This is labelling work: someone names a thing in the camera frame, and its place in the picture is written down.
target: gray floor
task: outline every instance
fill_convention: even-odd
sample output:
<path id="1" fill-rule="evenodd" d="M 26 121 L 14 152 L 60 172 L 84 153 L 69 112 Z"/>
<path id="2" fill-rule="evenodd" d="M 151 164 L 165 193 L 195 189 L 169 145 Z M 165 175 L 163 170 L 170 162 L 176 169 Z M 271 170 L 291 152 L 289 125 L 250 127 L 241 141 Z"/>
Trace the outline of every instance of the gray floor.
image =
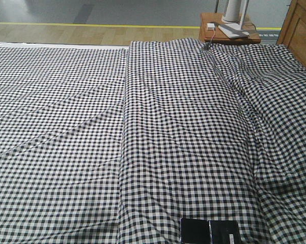
<path id="1" fill-rule="evenodd" d="M 226 0 L 220 0 L 222 12 Z M 250 0 L 257 27 L 281 27 L 290 0 Z M 0 22 L 199 26 L 215 0 L 0 0 Z"/>

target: lamp base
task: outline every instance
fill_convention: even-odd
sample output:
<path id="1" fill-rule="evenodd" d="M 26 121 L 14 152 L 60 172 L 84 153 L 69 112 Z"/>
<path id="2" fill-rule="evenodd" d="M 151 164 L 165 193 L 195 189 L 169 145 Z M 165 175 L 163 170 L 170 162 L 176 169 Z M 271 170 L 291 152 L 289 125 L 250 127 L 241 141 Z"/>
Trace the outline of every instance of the lamp base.
<path id="1" fill-rule="evenodd" d="M 220 24 L 218 28 L 230 39 L 249 36 L 249 32 L 242 30 L 236 23 Z"/>
<path id="2" fill-rule="evenodd" d="M 223 15 L 223 16 L 222 16 L 222 22 L 223 22 L 223 23 L 226 23 L 226 24 L 231 24 L 231 23 L 237 23 L 237 22 L 239 22 L 239 20 L 236 20 L 236 21 L 228 21 L 228 20 L 225 20 L 225 16 Z"/>

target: yellow line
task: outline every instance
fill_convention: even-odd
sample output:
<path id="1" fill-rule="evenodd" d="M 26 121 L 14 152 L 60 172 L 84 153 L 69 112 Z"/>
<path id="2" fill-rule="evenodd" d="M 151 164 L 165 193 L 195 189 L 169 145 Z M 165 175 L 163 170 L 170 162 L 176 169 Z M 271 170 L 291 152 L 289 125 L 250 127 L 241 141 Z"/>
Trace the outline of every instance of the yellow line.
<path id="1" fill-rule="evenodd" d="M 0 22 L 0 24 L 14 25 L 53 25 L 53 26 L 88 26 L 88 27 L 130 27 L 130 28 L 180 28 L 199 29 L 199 26 L 174 26 L 174 25 L 126 25 L 126 24 L 67 24 L 67 23 L 22 23 L 22 22 Z"/>
<path id="2" fill-rule="evenodd" d="M 282 28 L 278 28 L 278 27 L 257 27 L 257 30 L 262 30 L 262 31 L 267 31 L 267 30 L 270 30 L 270 31 L 279 31 L 279 30 L 281 30 Z"/>

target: wooden floor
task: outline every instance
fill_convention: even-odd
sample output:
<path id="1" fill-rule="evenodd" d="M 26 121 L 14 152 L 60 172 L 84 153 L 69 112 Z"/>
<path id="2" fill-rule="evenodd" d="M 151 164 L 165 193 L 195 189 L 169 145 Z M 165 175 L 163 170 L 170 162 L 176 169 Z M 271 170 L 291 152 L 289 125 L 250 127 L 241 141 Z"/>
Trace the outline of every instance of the wooden floor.
<path id="1" fill-rule="evenodd" d="M 198 27 L 0 23 L 0 42 L 129 45 L 131 41 L 170 41 L 189 37 L 197 39 L 198 36 Z"/>

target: black and white checkered fabric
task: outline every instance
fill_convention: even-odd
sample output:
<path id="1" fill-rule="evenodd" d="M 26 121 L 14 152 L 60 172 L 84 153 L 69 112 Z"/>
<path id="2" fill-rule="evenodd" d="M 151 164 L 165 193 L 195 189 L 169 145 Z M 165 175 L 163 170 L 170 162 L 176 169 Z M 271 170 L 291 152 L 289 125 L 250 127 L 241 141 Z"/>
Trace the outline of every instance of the black and white checkered fabric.
<path id="1" fill-rule="evenodd" d="M 254 175 L 272 239 L 306 243 L 306 70 L 284 46 L 218 45 L 211 51 L 254 111 Z"/>
<path id="2" fill-rule="evenodd" d="M 0 48 L 0 243 L 116 243 L 126 56 Z"/>
<path id="3" fill-rule="evenodd" d="M 186 217 L 306 243 L 305 69 L 284 46 L 202 46 L 130 46 L 119 241 L 179 243 Z"/>
<path id="4" fill-rule="evenodd" d="M 306 243 L 306 70 L 284 46 L 0 48 L 0 242 Z"/>
<path id="5" fill-rule="evenodd" d="M 237 220 L 270 243 L 254 128 L 199 41 L 129 48 L 120 168 L 121 243 L 179 243 L 180 219 Z"/>

